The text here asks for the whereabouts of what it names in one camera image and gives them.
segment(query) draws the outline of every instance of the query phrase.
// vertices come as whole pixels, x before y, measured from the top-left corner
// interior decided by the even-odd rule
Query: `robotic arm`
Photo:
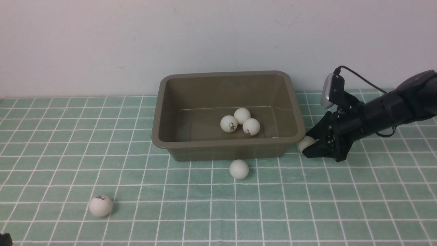
[[[344,91],[341,68],[351,71],[385,94],[367,103],[360,102]],[[307,158],[327,157],[340,162],[346,159],[352,144],[359,139],[372,134],[390,137],[399,125],[436,116],[437,73],[429,70],[414,75],[387,93],[351,69],[340,66],[326,78],[320,104],[326,109],[335,104],[337,110],[326,112],[320,122],[306,133],[317,141],[302,153]],[[392,134],[379,133],[389,128],[392,128]]]

